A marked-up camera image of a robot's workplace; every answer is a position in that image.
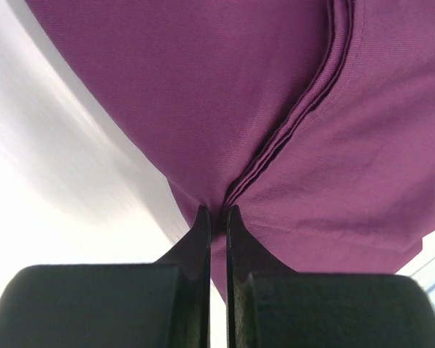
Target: purple fabric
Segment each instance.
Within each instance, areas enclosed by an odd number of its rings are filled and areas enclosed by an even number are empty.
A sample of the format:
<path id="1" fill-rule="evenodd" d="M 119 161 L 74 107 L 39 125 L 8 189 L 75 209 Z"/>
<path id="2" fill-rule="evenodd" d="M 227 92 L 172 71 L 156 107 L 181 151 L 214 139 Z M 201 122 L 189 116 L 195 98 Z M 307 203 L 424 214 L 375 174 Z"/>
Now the purple fabric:
<path id="1" fill-rule="evenodd" d="M 435 0 L 27 3 L 189 223 L 238 204 L 311 272 L 393 273 L 435 230 Z"/>

